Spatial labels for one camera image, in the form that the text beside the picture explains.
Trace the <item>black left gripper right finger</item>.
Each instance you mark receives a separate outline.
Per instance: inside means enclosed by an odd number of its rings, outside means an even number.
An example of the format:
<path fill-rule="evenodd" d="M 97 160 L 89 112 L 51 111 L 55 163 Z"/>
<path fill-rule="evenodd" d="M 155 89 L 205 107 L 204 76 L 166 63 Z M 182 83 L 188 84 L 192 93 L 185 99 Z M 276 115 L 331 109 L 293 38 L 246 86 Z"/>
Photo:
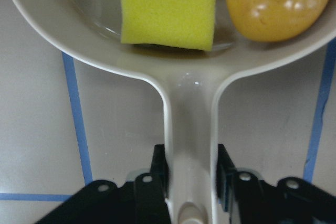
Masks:
<path fill-rule="evenodd" d="M 230 223 L 335 223 L 335 196 L 298 177 L 272 186 L 238 169 L 219 144 L 216 189 Z"/>

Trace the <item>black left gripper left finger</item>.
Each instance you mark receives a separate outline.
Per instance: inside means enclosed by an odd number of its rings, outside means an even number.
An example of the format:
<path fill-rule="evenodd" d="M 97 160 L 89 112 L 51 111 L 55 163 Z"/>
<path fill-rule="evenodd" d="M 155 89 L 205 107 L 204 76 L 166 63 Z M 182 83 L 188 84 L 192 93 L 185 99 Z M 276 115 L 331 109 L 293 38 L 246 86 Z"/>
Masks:
<path fill-rule="evenodd" d="M 155 145 L 149 172 L 121 187 L 95 180 L 38 223 L 170 223 L 165 201 L 167 180 L 165 147 Z"/>

